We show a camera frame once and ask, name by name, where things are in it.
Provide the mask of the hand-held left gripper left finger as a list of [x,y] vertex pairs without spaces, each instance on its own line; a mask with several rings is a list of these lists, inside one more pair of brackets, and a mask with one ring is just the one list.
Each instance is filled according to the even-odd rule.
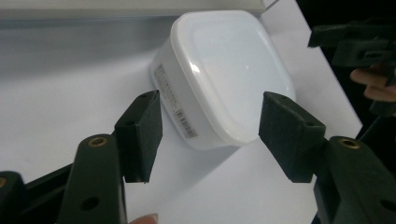
[[78,145],[57,224],[127,224],[124,185],[148,183],[163,137],[160,93],[135,98],[111,134]]

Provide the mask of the white plastic container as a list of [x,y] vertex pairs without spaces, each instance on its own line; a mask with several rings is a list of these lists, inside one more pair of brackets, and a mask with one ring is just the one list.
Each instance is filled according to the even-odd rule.
[[264,93],[295,96],[268,33],[243,10],[181,15],[149,70],[179,134],[200,150],[250,144]]

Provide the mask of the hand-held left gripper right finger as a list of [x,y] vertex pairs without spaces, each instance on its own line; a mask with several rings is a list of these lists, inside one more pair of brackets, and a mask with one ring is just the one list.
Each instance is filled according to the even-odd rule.
[[325,131],[289,97],[263,94],[260,139],[291,182],[315,183],[312,224],[396,224],[396,178],[363,142]]

